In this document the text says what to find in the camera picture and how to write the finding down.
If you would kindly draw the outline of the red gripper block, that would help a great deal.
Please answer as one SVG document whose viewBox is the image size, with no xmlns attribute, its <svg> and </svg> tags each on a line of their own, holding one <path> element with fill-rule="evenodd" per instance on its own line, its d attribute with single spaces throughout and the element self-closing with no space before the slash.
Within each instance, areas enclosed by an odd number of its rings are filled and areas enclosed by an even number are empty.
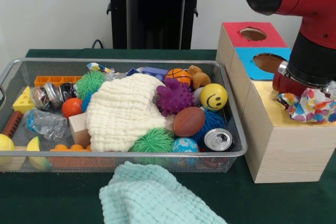
<svg viewBox="0 0 336 224">
<path fill-rule="evenodd" d="M 272 81 L 272 88 L 279 94 L 291 93 L 300 97 L 308 86 L 276 72 Z"/>
</svg>

